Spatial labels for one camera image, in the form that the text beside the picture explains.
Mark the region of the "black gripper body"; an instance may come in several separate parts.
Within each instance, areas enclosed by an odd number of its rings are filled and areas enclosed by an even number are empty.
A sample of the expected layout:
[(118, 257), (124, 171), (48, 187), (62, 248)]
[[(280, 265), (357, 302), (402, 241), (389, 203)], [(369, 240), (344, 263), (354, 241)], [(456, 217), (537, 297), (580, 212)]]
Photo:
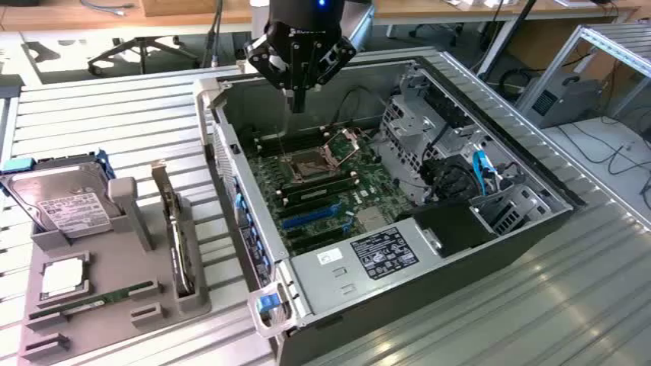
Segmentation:
[(294, 88), (301, 47), (314, 40), (325, 40), (332, 45), (344, 37), (340, 27), (342, 11), (342, 1), (269, 2), (264, 35), (281, 59), (290, 64)]

